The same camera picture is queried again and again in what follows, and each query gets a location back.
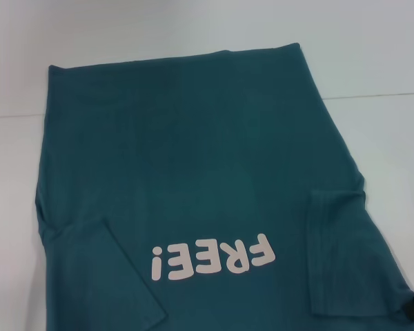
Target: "white surface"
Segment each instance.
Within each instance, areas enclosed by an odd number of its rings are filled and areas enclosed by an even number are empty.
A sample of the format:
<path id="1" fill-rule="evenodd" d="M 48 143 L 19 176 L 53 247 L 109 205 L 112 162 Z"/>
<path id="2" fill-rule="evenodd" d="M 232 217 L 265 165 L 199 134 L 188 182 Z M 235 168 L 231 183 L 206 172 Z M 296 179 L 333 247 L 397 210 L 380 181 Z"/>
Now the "white surface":
<path id="1" fill-rule="evenodd" d="M 324 98 L 414 92 L 414 0 L 0 0 L 0 116 L 43 113 L 50 64 L 296 41 Z"/>
<path id="2" fill-rule="evenodd" d="M 327 101 L 366 177 L 368 210 L 414 289 L 414 96 Z M 44 330 L 34 197 L 43 117 L 0 119 L 0 331 Z"/>
<path id="3" fill-rule="evenodd" d="M 414 0 L 0 1 L 0 331 L 45 330 L 34 196 L 49 64 L 301 43 L 323 97 L 414 92 Z M 414 289 L 414 96 L 326 105 Z"/>

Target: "white table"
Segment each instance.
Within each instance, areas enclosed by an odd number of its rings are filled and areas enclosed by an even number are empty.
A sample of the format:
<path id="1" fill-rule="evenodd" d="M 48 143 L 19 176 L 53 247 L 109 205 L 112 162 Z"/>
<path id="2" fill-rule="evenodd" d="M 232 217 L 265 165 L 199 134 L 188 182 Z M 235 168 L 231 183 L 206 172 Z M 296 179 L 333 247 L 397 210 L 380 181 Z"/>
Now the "white table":
<path id="1" fill-rule="evenodd" d="M 35 186 L 49 64 L 300 42 L 414 289 L 414 0 L 0 1 L 0 331 L 45 324 Z"/>

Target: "folded t-shirt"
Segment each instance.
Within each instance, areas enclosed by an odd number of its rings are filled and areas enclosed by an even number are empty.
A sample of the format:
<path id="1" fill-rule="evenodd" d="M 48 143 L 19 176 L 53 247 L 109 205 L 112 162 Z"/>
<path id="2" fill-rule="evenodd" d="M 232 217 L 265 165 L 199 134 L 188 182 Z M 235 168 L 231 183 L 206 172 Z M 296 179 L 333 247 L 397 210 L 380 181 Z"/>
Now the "folded t-shirt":
<path id="1" fill-rule="evenodd" d="M 413 330 L 298 44 L 49 69 L 48 331 Z"/>

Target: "teal t-shirt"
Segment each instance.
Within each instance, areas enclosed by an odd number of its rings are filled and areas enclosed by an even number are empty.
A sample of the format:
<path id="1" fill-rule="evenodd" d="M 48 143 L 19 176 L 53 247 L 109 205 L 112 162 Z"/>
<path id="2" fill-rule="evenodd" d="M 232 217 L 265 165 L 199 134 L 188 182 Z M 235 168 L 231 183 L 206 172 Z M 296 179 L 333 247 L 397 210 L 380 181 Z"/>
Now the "teal t-shirt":
<path id="1" fill-rule="evenodd" d="M 51 66 L 36 204 L 48 331 L 414 331 L 298 44 Z"/>

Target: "t-shirt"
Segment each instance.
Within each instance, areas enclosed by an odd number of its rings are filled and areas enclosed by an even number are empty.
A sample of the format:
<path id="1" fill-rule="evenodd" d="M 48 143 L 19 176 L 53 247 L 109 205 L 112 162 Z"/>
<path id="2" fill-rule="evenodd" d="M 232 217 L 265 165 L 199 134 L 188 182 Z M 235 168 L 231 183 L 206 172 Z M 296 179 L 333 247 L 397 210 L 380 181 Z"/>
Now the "t-shirt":
<path id="1" fill-rule="evenodd" d="M 48 331 L 414 331 L 297 43 L 51 66 L 36 204 Z"/>

